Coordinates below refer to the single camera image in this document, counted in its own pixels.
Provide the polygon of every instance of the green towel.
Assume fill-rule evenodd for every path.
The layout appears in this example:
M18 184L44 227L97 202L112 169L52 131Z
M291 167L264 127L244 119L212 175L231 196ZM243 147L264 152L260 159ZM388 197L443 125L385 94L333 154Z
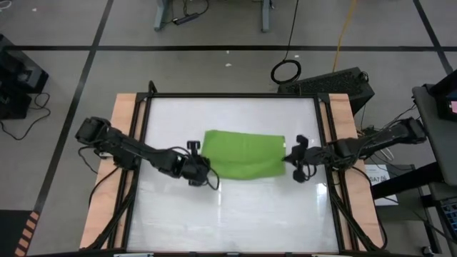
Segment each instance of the green towel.
M284 136L207 131L201 155L221 178L255 179L284 175Z

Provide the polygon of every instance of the yellow cable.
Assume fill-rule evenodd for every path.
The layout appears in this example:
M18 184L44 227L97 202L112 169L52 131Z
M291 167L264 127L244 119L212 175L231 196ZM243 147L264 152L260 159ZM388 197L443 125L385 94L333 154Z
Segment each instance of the yellow cable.
M344 32L346 32L346 29L348 28L349 21L352 18L352 13L354 12L354 9L356 8L356 5L357 5L357 0L352 0L351 7L349 7L348 16L346 17L346 21L344 22L344 25L343 25L343 30L341 31L340 37L338 39L338 47L336 48L336 55L335 55L335 61L333 62L332 72L335 72L336 64L338 63L338 56L340 54L341 40L343 38Z

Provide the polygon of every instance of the gray floor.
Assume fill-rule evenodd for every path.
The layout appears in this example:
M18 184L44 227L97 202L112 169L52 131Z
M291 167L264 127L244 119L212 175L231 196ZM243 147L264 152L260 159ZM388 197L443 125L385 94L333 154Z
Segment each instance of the gray floor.
M90 46L110 0L14 0L0 13L0 33L22 46ZM183 26L169 24L155 32L152 24L154 0L114 0L102 46L208 46L287 45L294 1L275 1L271 32L260 32L260 4L247 0L210 0L199 19ZM457 46L455 10L452 0L421 0L442 46ZM346 18L350 0L302 0L292 44L335 46ZM190 11L204 8L194 0ZM182 3L175 1L175 16ZM343 39L345 46L433 46L413 1L359 1ZM334 51L292 51L301 62L302 78L331 71ZM343 51L338 69L360 67L368 72L376 95L366 106L363 126L382 126L409 108L411 89L435 83L446 72L435 51ZM76 87L84 87L81 99L57 166L29 254L75 251L79 246L94 185L92 174L77 156L74 139L85 117L110 117L117 93L145 91L154 80L160 92L275 92L269 78L271 68L284 51L97 51L87 80L81 77L88 51L27 51L50 74L45 91L51 94L52 115L38 123L23 141L0 133L0 209L30 210L48 171ZM457 53L446 52L452 67ZM279 76L294 71L283 67ZM22 134L40 115L30 111L27 119L5 122L7 129ZM410 115L417 117L413 111ZM360 124L361 113L356 115ZM417 166L434 160L428 143L395 146L394 163ZM89 158L96 166L97 160ZM427 238L419 222L386 222L388 249L418 254ZM443 245L444 256L448 249Z

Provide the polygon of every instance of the white cable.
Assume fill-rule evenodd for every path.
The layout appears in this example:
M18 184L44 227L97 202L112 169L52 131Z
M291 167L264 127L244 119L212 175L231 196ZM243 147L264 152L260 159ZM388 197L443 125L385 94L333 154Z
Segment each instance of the white cable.
M3 11L4 9L8 9L9 7L11 7L12 4L13 3L11 1L0 1L0 11Z

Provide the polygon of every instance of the wooden board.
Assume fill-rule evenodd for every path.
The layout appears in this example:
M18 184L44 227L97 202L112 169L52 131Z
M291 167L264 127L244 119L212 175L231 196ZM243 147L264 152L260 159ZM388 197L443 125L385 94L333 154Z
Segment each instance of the wooden board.
M116 103L111 117L111 125L118 128L125 134L129 133L135 97L136 94L118 94L116 97ZM348 96L345 94L332 94L330 95L330 100L337 138L357 137ZM321 106L321 110L323 114L322 116L324 117L324 126L328 125L328 122L326 123L325 108L322 108ZM140 115L138 126L141 125L142 117L143 116ZM326 138L330 138L329 131L326 130L325 133ZM356 167L365 171L362 161L358 161ZM101 161L96 182L100 181L113 169L114 165L112 160ZM104 181L104 183L101 184L95 192L89 208L80 247L83 248L90 245L103 231L104 227L111 219L114 212L114 204L116 202L120 177L121 172L115 173L112 177ZM381 246L383 244L383 240L368 181L357 171L349 170L346 172L346 183L348 186L348 194L351 202L353 217L357 220L361 228L371 238L371 240L377 246ZM124 223L125 220L123 218L119 223L119 227L123 228ZM343 217L341 217L341 224L345 248L351 249L347 223ZM118 229L115 246L120 246L122 233L123 229Z

